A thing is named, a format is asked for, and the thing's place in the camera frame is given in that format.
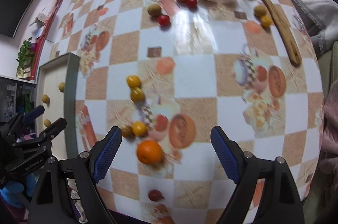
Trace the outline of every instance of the white wall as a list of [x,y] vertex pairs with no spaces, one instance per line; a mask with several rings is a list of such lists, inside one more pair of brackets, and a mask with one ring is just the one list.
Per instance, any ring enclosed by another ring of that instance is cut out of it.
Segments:
[[18,66],[16,58],[20,46],[23,43],[23,39],[31,37],[32,32],[36,29],[35,25],[28,27],[29,24],[34,21],[35,17],[44,7],[46,7],[44,13],[48,13],[54,1],[55,0],[33,0],[21,20],[14,39],[0,34],[0,75],[9,77],[16,76],[16,68]]

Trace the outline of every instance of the checkered tablecloth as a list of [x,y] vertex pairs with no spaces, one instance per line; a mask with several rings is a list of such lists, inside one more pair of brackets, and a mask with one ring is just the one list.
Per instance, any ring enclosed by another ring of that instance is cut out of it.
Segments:
[[[142,120],[148,138],[166,153],[151,168],[135,154],[143,139],[123,139],[98,184],[107,207],[149,223],[216,223],[235,188],[210,144],[216,125],[258,158],[283,156],[303,199],[319,155],[323,94],[310,38],[291,1],[271,0],[289,22],[303,58],[300,68],[290,65],[274,25],[257,27],[253,8],[261,0],[227,5],[199,0],[195,12],[180,4],[167,29],[147,13],[157,1],[73,0],[51,53],[51,58],[69,51],[81,57],[79,152],[112,126]],[[143,83],[147,102],[140,108],[129,98],[130,74]],[[169,121],[164,132],[155,130],[159,115]],[[183,120],[184,134],[170,130],[174,119]],[[180,148],[179,138],[186,147]],[[246,223],[255,216],[263,183],[257,184]],[[150,201],[152,189],[164,199]]]

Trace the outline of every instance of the blue glove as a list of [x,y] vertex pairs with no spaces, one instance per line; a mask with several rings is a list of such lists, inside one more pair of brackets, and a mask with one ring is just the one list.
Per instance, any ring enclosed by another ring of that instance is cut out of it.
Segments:
[[[26,193],[29,197],[33,196],[34,189],[37,182],[35,181],[34,175],[30,173],[26,176]],[[16,197],[15,194],[22,193],[24,187],[21,183],[15,181],[9,181],[7,185],[0,190],[1,196],[9,205],[16,207],[16,208],[23,208],[23,204],[19,199]]]

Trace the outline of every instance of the metal screw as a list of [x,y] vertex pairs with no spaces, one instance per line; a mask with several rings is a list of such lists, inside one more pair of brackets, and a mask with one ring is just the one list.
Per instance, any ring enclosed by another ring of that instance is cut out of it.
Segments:
[[279,164],[284,164],[285,163],[285,159],[279,156],[279,157],[277,157],[277,162]]
[[88,156],[89,156],[89,152],[87,151],[80,153],[81,158],[87,158]]
[[50,158],[47,159],[47,162],[50,163],[50,164],[53,163],[54,161],[55,161],[55,157],[54,156],[52,156],[52,157],[50,157]]
[[244,152],[243,154],[246,158],[251,158],[253,156],[251,152]]

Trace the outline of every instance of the wooden handle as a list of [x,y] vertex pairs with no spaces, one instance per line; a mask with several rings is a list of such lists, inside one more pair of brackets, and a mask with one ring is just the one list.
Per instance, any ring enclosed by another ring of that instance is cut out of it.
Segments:
[[285,17],[280,15],[275,5],[271,2],[271,0],[262,0],[266,5],[268,11],[271,14],[273,22],[275,23],[279,34],[282,37],[283,43],[285,45],[286,51],[288,53],[290,62],[293,66],[299,67],[301,65],[301,55],[296,44],[296,41],[290,31],[287,21]]

